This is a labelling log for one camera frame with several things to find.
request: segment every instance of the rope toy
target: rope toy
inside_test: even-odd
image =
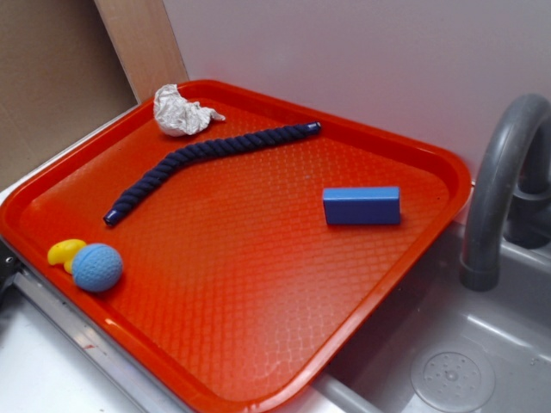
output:
[[[147,195],[160,187],[183,167],[202,160],[227,157],[259,149],[291,143],[319,133],[319,122],[266,129],[227,139],[206,140],[184,146],[168,154],[132,187],[122,193],[103,217],[108,226],[121,222]]]

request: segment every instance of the faucet spout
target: faucet spout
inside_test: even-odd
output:
[[[498,284],[499,251],[513,194],[518,199],[537,198],[538,205],[532,209],[544,209],[551,201],[550,159],[551,104],[539,95],[521,96],[503,114],[480,166],[461,251],[460,277],[465,287],[487,291]],[[522,204],[521,200],[514,203],[517,213],[508,232],[512,242],[523,243],[518,241],[523,238],[532,243],[534,237],[544,236],[524,231],[528,225],[521,221],[536,212],[519,213],[529,209]],[[539,238],[536,243],[548,240]]]

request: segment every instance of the white wall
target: white wall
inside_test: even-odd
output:
[[[549,0],[164,0],[190,79],[446,147],[472,173],[517,96],[551,98]]]

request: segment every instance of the yellow plastic piece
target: yellow plastic piece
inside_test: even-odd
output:
[[[86,246],[86,242],[81,239],[66,239],[56,243],[48,251],[48,264],[63,264],[63,268],[69,274],[72,274],[72,260],[75,255]]]

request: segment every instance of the rope end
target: rope end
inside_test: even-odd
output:
[[[105,224],[107,224],[108,226],[115,226],[117,225],[121,219],[123,219],[125,217],[125,214],[124,213],[121,213],[120,211],[117,211],[116,209],[112,209],[111,211],[109,211],[104,217],[103,217],[103,221],[105,222]]]
[[[305,124],[307,135],[317,135],[321,130],[321,123],[310,122]]]

